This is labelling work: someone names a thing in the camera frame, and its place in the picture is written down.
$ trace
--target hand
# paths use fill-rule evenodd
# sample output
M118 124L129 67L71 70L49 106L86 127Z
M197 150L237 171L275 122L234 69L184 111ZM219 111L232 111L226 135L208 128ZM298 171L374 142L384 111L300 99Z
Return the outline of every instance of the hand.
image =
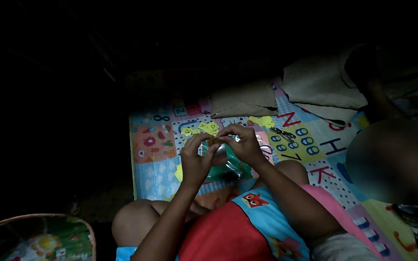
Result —
M213 136L208 133L199 133L193 135L185 144L185 147L180 151L180 157L182 158L182 170L183 181L182 184L199 188L209 174L209 170L212 166L212 159L216 154L220 144L212 145L206 156L202 157L198 155L198 147L201 142L208 140Z
M236 142L228 134L238 135L240 141ZM223 128L216 137L223 140L232 148L235 155L249 166L253 167L265 163L267 159L262 154L253 128L245 128L238 124L230 124Z

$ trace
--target dark background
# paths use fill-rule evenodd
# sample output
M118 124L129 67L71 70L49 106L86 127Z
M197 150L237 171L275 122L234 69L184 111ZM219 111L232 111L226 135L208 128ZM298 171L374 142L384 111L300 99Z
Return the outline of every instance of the dark background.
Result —
M75 195L131 180L128 115L150 100L126 87L133 71L214 70L265 58L268 74L278 75L298 57L357 42L391 44L418 63L418 24L402 19L383 25L268 12L199 21L125 1L40 2L0 3L0 220L65 213ZM223 82L259 76L228 72ZM109 244L110 224L93 227L105 233L98 244Z

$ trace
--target person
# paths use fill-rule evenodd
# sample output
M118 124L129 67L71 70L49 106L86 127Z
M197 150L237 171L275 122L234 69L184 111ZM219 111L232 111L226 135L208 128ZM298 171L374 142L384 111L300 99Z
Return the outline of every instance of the person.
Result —
M180 152L183 181L171 202L135 200L117 213L116 260L383 259L343 207L309 185L301 163L272 165L252 128L231 124L216 137L259 174L254 186L213 211L195 204L220 144L204 157L197 150L212 137L200 133L186 142Z

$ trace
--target foam alphabet mat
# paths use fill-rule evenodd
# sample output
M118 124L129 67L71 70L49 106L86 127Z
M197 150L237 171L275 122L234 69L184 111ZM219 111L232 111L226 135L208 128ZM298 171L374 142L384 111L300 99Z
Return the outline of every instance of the foam alphabet mat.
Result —
M135 198L170 201L180 186L179 151L185 141L199 131L214 134L231 123L238 123L254 128L259 146L272 164L282 160L302 163L308 171L309 183L333 195L386 260L418 260L418 249L410 247L415 239L409 226L387 208L388 204L368 199L346 172L347 147L369 125L365 114L357 113L348 126L339 128L290 103L276 80L272 81L272 88L279 109L279 115L272 116L272 124L295 134L293 142L270 131L268 123L259 126L249 120L250 115L211 119L208 98L184 102L177 97L168 104L132 114ZM249 190L257 177L251 170L249 179L206 181L196 200L215 209Z

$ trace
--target cardboard piece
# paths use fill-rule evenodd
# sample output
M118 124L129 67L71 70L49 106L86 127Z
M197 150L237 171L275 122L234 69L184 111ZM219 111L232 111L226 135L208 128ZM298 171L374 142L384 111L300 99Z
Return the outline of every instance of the cardboard piece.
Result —
M212 93L211 112L211 118L278 115L272 81L260 80Z

